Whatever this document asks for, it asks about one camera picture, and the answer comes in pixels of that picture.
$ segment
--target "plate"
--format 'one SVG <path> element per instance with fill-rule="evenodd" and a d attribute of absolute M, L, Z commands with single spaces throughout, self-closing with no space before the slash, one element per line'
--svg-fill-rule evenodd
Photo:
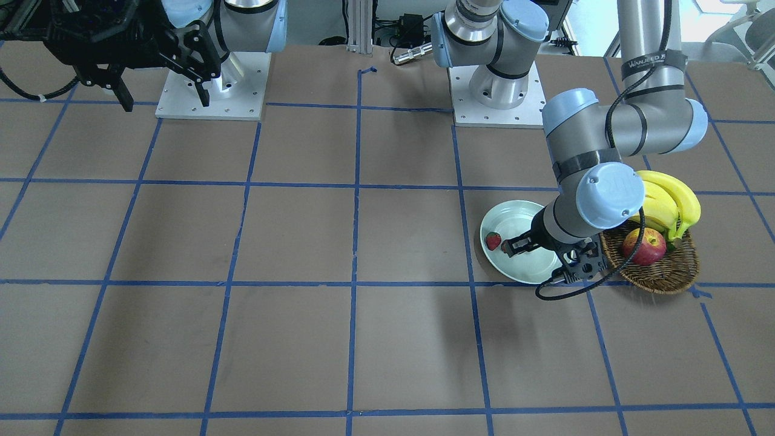
<path fill-rule="evenodd" d="M 517 254 L 510 258 L 500 248 L 490 251 L 484 237 L 490 232 L 501 235 L 503 240 L 517 237 L 530 230 L 532 218 L 543 206 L 527 200 L 503 202 L 487 212 L 479 226 L 479 242 L 488 261 L 501 274 L 516 282 L 537 285 L 552 276 L 552 271 L 560 267 L 560 260 L 554 251 L 537 248 L 529 253 Z"/>

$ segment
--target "brown woven basket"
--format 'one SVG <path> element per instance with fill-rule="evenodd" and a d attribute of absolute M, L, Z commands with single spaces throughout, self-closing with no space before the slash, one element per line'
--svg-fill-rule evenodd
<path fill-rule="evenodd" d="M 622 242 L 638 227 L 637 223 L 627 220 L 619 227 L 602 233 L 603 252 L 611 269 L 624 262 Z M 684 234 L 683 239 L 676 240 L 676 244 L 674 251 L 665 254 L 656 263 L 648 266 L 629 264 L 620 274 L 640 289 L 658 294 L 677 294 L 689 289 L 700 272 L 697 248 L 689 232 Z"/>

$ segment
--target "wicker basket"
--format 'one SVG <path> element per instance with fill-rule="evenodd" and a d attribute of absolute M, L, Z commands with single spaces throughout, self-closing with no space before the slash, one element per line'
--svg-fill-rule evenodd
<path fill-rule="evenodd" d="M 619 227 L 602 233 L 603 252 L 611 268 L 617 268 L 624 262 L 622 242 L 638 227 L 637 223 L 627 220 Z M 697 248 L 689 232 L 678 243 L 674 251 L 654 264 L 625 266 L 620 271 L 622 277 L 641 289 L 658 294 L 676 294 L 689 289 L 700 272 Z"/>

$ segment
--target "grid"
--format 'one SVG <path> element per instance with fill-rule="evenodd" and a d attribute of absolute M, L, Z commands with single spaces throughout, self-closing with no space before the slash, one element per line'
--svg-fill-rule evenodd
<path fill-rule="evenodd" d="M 611 75 L 611 83 L 616 92 L 619 92 L 617 82 L 611 70 L 611 65 L 607 59 L 598 60 L 604 64 L 608 73 Z M 74 184 L 110 184 L 110 185 L 133 185 L 133 193 L 129 201 L 129 205 L 126 208 L 126 214 L 124 216 L 122 226 L 116 238 L 115 245 L 108 263 L 108 268 L 105 271 L 104 278 L 102 280 L 95 279 L 58 279 L 56 277 L 45 277 L 39 279 L 0 279 L 2 284 L 15 284 L 15 285 L 96 285 L 99 286 L 99 293 L 96 299 L 93 312 L 91 314 L 90 321 L 88 323 L 88 329 L 83 340 L 83 345 L 78 356 L 78 360 L 75 364 L 74 372 L 67 389 L 67 395 L 62 403 L 61 412 L 59 413 L 0 413 L 0 422 L 3 420 L 55 420 L 57 425 L 54 429 L 54 436 L 58 436 L 63 429 L 65 421 L 69 420 L 196 420 L 201 422 L 200 435 L 204 436 L 208 433 L 208 424 L 212 420 L 225 420 L 230 418 L 343 418 L 345 420 L 345 434 L 350 436 L 353 434 L 353 421 L 357 417 L 412 417 L 412 416 L 463 416 L 463 415 L 475 415 L 482 416 L 486 422 L 487 434 L 497 434 L 496 426 L 494 425 L 494 417 L 503 415 L 537 415 L 537 414 L 602 414 L 602 413 L 616 413 L 618 418 L 618 424 L 622 434 L 629 434 L 627 420 L 625 413 L 627 412 L 639 412 L 639 411 L 668 411 L 668 410 L 737 410 L 742 413 L 746 425 L 750 434 L 757 434 L 756 428 L 752 421 L 749 411 L 750 410 L 772 410 L 775 409 L 775 402 L 746 402 L 741 389 L 736 381 L 733 367 L 727 359 L 725 349 L 723 347 L 722 340 L 719 338 L 713 319 L 711 318 L 711 310 L 706 304 L 706 299 L 713 298 L 713 289 L 715 288 L 765 288 L 771 289 L 775 287 L 775 283 L 772 282 L 699 282 L 695 287 L 691 289 L 692 294 L 698 299 L 699 304 L 697 310 L 701 311 L 702 316 L 707 323 L 708 333 L 712 336 L 713 342 L 718 352 L 718 358 L 723 364 L 726 375 L 728 376 L 728 382 L 734 390 L 736 402 L 727 403 L 657 403 L 657 404 L 628 404 L 623 403 L 620 400 L 617 384 L 615 381 L 615 374 L 612 368 L 611 359 L 608 355 L 608 347 L 606 346 L 606 334 L 604 328 L 601 326 L 601 318 L 598 315 L 598 310 L 595 305 L 595 296 L 599 296 L 599 292 L 593 292 L 587 294 L 587 304 L 590 310 L 592 320 L 594 322 L 595 333 L 598 338 L 600 353 L 604 362 L 605 372 L 608 377 L 610 385 L 611 395 L 614 401 L 613 405 L 607 406 L 560 406 L 560 407 L 493 407 L 491 403 L 490 387 L 488 385 L 487 377 L 487 365 L 485 363 L 485 350 L 484 341 L 482 339 L 482 327 L 481 327 L 481 315 L 479 302 L 477 298 L 477 288 L 494 288 L 497 286 L 504 287 L 531 287 L 529 285 L 523 285 L 514 282 L 496 282 L 496 281 L 477 281 L 474 274 L 474 254 L 473 248 L 470 246 L 469 235 L 469 222 L 466 208 L 466 193 L 477 191 L 506 191 L 506 192 L 555 192 L 554 187 L 536 187 L 536 186 L 491 186 L 491 185 L 465 185 L 463 183 L 463 174 L 461 171 L 461 157 L 458 144 L 458 132 L 460 129 L 454 125 L 450 127 L 452 143 L 450 146 L 453 148 L 455 169 L 456 169 L 456 185 L 382 185 L 382 184 L 364 184 L 360 181 L 360 160 L 361 160 L 361 123 L 362 114 L 364 111 L 390 111 L 390 112 L 451 112 L 447 108 L 402 108 L 392 106 L 365 106 L 363 101 L 363 76 L 366 74 L 380 74 L 380 71 L 375 67 L 369 67 L 367 69 L 359 69 L 356 74 L 353 74 L 353 79 L 357 83 L 357 104 L 356 105 L 326 105 L 317 103 L 291 103 L 291 102 L 268 102 L 268 106 L 285 106 L 285 107 L 309 107 L 319 109 L 348 109 L 356 112 L 356 137 L 355 142 L 355 180 L 352 184 L 347 183 L 296 183 L 296 182 L 256 182 L 253 180 L 253 169 L 256 164 L 257 152 L 260 148 L 260 136 L 261 136 L 261 124 L 259 123 L 256 128 L 255 138 L 253 142 L 253 149 L 250 157 L 250 163 L 247 170 L 247 177 L 245 182 L 228 182 L 228 181 L 198 181 L 198 180 L 146 180 L 145 174 L 148 169 L 148 165 L 153 155 L 153 149 L 157 142 L 157 138 L 161 127 L 164 124 L 163 120 L 158 120 L 153 132 L 153 137 L 150 141 L 149 147 L 145 158 L 143 160 L 142 168 L 138 174 L 137 179 L 80 179 L 80 178 L 36 178 L 36 169 L 43 160 L 44 154 L 54 138 L 55 133 L 62 121 L 65 112 L 72 105 L 114 105 L 114 102 L 102 102 L 95 100 L 77 100 L 74 99 L 76 89 L 70 92 L 65 100 L 54 100 L 44 104 L 47 105 L 61 105 L 61 110 L 51 128 L 45 143 L 40 149 L 33 166 L 29 170 L 28 175 L 25 178 L 0 178 L 0 182 L 20 182 L 22 187 L 19 194 L 15 198 L 15 202 L 10 209 L 5 222 L 0 228 L 0 240 L 5 236 L 8 231 L 9 225 L 13 221 L 19 206 L 24 201 L 26 192 L 31 185 L 39 183 L 74 183 Z M 700 93 L 695 86 L 692 77 L 687 77 L 688 82 L 698 96 L 698 100 L 703 103 Z M 7 102 L 27 102 L 20 99 L 0 99 L 0 103 Z M 155 105 L 155 102 L 137 102 L 137 105 L 151 106 Z M 738 196 L 745 197 L 750 200 L 753 207 L 756 210 L 761 223 L 764 225 L 766 232 L 769 234 L 771 241 L 775 244 L 775 236 L 773 235 L 772 228 L 765 213 L 762 211 L 757 199 L 763 197 L 771 197 L 775 195 L 775 192 L 769 191 L 753 191 L 746 179 L 743 177 L 739 166 L 736 164 L 735 159 L 730 152 L 721 131 L 718 128 L 718 124 L 775 124 L 775 121 L 771 120 L 746 120 L 746 119 L 715 119 L 713 113 L 707 106 L 706 110 L 711 117 L 712 129 L 708 131 L 708 135 L 715 135 L 721 142 L 721 145 L 729 159 L 729 162 L 735 169 L 735 173 L 739 177 L 740 182 L 744 188 L 741 192 L 735 191 L 698 191 L 698 195 L 702 196 Z M 646 168 L 651 168 L 648 158 L 643 157 L 643 163 Z M 215 186 L 239 186 L 243 187 L 243 210 L 239 220 L 239 227 L 236 234 L 236 238 L 233 241 L 233 250 L 229 262 L 229 270 L 225 280 L 222 281 L 209 281 L 209 280 L 117 280 L 112 279 L 113 268 L 116 263 L 117 256 L 119 255 L 119 249 L 122 245 L 122 240 L 126 234 L 127 227 L 133 214 L 133 210 L 136 204 L 136 200 L 143 186 L 146 185 L 215 185 Z M 243 236 L 243 225 L 246 219 L 246 211 L 248 209 L 250 192 L 252 188 L 256 187 L 281 187 L 281 188 L 319 188 L 319 189 L 351 189 L 353 190 L 353 260 L 352 260 L 352 272 L 350 281 L 240 281 L 235 280 L 235 270 L 239 257 L 240 242 Z M 379 190 L 437 190 L 437 191 L 454 191 L 457 192 L 460 204 L 460 221 L 463 231 L 463 241 L 465 246 L 465 257 L 467 264 L 467 281 L 364 281 L 359 280 L 358 276 L 358 236 L 359 236 L 359 205 L 360 195 L 365 190 L 379 189 Z M 219 375 L 219 366 L 221 361 L 221 351 L 226 333 L 226 325 L 229 322 L 229 309 L 231 292 L 234 287 L 237 286 L 252 286 L 252 287 L 276 287 L 276 286 L 301 286 L 301 287 L 317 287 L 317 286 L 330 286 L 330 287 L 346 287 L 350 289 L 350 328 L 349 328 L 349 348 L 347 355 L 347 387 L 346 387 L 346 409 L 345 410 L 234 410 L 234 411 L 214 411 L 211 410 L 213 396 L 215 394 L 216 380 Z M 154 413 L 154 412 L 112 412 L 112 413 L 84 413 L 84 412 L 72 412 L 70 411 L 71 401 L 73 399 L 76 386 L 81 374 L 81 369 L 84 364 L 84 359 L 87 355 L 92 335 L 95 331 L 95 325 L 97 323 L 100 309 L 102 306 L 105 292 L 109 286 L 204 286 L 223 288 L 223 301 L 222 301 L 222 313 L 219 321 L 219 329 L 217 331 L 217 340 L 215 343 L 215 353 L 212 359 L 212 369 L 209 373 L 207 393 L 205 397 L 204 410 L 193 410 L 188 412 L 170 412 L 170 413 Z M 480 383 L 482 398 L 482 407 L 469 407 L 469 408 L 432 408 L 432 409 L 378 409 L 378 410 L 357 410 L 354 407 L 354 385 L 356 378 L 356 346 L 357 346 L 357 301 L 358 290 L 360 287 L 429 287 L 429 286 L 444 286 L 444 287 L 460 287 L 468 289 L 470 291 L 470 303 L 471 303 L 471 315 L 473 318 L 473 330 L 474 337 L 477 344 L 477 358 L 480 373 Z M 614 288 L 616 286 L 627 286 L 625 282 L 609 282 L 602 288 Z"/>

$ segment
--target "bunch of bananas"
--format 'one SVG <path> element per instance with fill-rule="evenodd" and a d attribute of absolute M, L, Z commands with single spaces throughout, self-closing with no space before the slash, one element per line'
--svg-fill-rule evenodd
<path fill-rule="evenodd" d="M 681 238 L 700 220 L 700 202 L 694 191 L 672 175 L 649 170 L 637 172 L 646 187 L 643 199 L 646 227 L 665 235 L 668 242 Z M 629 219 L 640 221 L 638 216 Z"/>

